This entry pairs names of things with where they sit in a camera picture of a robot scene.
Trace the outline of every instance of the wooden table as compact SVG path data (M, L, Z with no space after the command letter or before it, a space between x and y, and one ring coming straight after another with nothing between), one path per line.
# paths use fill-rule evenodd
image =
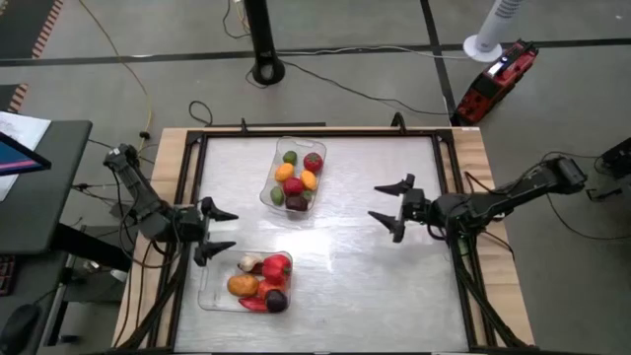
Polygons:
M348 127L348 129L359 129L360 127ZM158 155L156 157L156 165L153 170L151 185L156 192L166 201L173 202L175 200L175 190L179 171L182 163L184 144L186 134L189 129L200 130L200 128L167 128L163 131ZM273 127L273 130L281 130L283 128ZM289 130L295 130L296 127L289 127ZM384 127L361 127L361 129L398 129ZM422 129L445 129L445 128L427 128ZM477 128L448 128L454 132L457 158L459 162L460 172L470 172L480 179L484 184L493 187L493 178L489 162L486 157L482 135ZM205 128L208 131L235 131L239 128ZM443 160L446 162L446 173L448 177L448 185L450 191L454 191L454 179L449 165L449 157L447 149L442 149ZM193 149L191 162L195 162L197 151ZM191 164L187 172L186 189L184 193L184 201L190 200L191 182L195 174L195 165ZM502 223L494 223L489 226L488 231L500 237L504 241L507 240L506 230ZM142 259L147 249L148 242L144 238L136 240L136 248L134 255L137 259ZM526 307L522 297L520 281L515 269L515 264L511 254L498 243L490 239L480 236L478 239L477 250L480 257L480 264L486 293L489 301L499 313L506 324L513 330L515 335L526 343L533 344L532 333L528 322ZM148 264L160 264L163 257L155 252L152 248L147 257ZM118 314L118 322L114 333L114 340L123 327L125 314L127 314L127 293L131 292L131 301L129 303L129 313L127 323L121 337L121 341L127 339L132 333L136 324L136 313L138 311L139 296L142 292L142 303L140 305L140 319L143 319L147 312L151 309L156 298L158 288L160 270L146 269L144 271L144 286L140 289L140 266L134 264L132 270L132 284L127 284L125 294L122 298L120 311ZM475 301L470 300L471 309L474 318L474 325L478 344L484 344L484 328L482 326L481 314ZM169 322L171 319L172 301L170 301L163 311L162 321L158 333L158 346L164 346L167 342L167 334L169 332Z

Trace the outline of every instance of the gray floor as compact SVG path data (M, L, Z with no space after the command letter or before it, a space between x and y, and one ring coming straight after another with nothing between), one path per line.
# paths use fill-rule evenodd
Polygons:
M224 35L223 0L91 1L123 54L227 51L249 48L247 38ZM441 42L458 43L473 34L492 1L431 2ZM416 0L269 0L279 48L326 45L428 43ZM229 21L240 32L236 14ZM631 4L624 0L531 0L524 4L504 40L631 36ZM446 53L462 55L461 52ZM43 57L112 55L111 48L77 0L66 0ZM444 110L434 61L414 54L362 54L288 59L357 90L394 97L420 109ZM596 155L629 137L631 46L542 49L518 87L481 123L497 182L516 178L551 150ZM325 121L329 125L388 124L396 109L333 88L289 68L285 80L259 90L244 80L250 59L134 64L156 113L151 127L158 142L164 127L192 126L191 100L213 109L216 123ZM447 61L459 99L482 65ZM137 144L146 120L145 99L119 65L0 69L0 83L28 83L22 113L49 119L89 119L92 137L108 144ZM410 124L446 125L446 116L401 110ZM153 158L155 149L145 151ZM102 167L105 149L89 146L77 182L112 183ZM593 174L589 186L606 182ZM147 174L150 165L144 165ZM108 187L94 193L115 196ZM576 228L602 237L628 233L629 209L619 199L590 203L583 194L554 197ZM83 217L89 225L115 220L101 202L73 193L63 219ZM631 352L631 243L594 242L577 237L555 219L544 199L507 220L528 315L538 345L546 349L603 354ZM99 312L99 321L89 312ZM75 354L109 343L116 307L71 308L64 328L86 335L80 345L41 353Z

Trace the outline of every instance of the monitor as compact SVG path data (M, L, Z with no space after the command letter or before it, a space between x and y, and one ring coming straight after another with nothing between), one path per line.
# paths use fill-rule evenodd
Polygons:
M0 132L0 177L50 169L51 163Z

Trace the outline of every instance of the table leg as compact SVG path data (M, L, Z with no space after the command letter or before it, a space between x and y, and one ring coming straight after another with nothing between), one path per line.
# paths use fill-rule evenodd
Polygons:
M285 77L285 66L274 49L266 0L244 0L247 22L254 47L252 78L261 85L272 85Z
M125 272L131 266L131 260L120 248L61 223L55 230L52 247Z

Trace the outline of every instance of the white cable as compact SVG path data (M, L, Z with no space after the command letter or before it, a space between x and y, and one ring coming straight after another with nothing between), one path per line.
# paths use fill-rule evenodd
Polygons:
M426 57L430 57L430 58L443 58L443 59L453 59L453 60L471 60L470 57L468 56L464 56L464 57L458 57L458 56L449 56L449 55L434 55L434 54L430 54L430 53L425 53L425 52L419 52L416 50L412 50L412 49L408 49L408 48L404 48L404 47L400 47L400 46L396 46L396 45L379 45L379 46L369 46L369 47L344 47L344 48L338 48L338 49L323 49L323 50L317 50L314 52L301 52L301 51L277 51L278 54L293 54L293 55L319 55L319 54L333 54L333 53L340 53L340 52L344 52L344 51L351 51L351 50L379 50L379 49L398 49L401 51L405 51L408 53L413 53L416 55L421 55L421 56L426 56Z

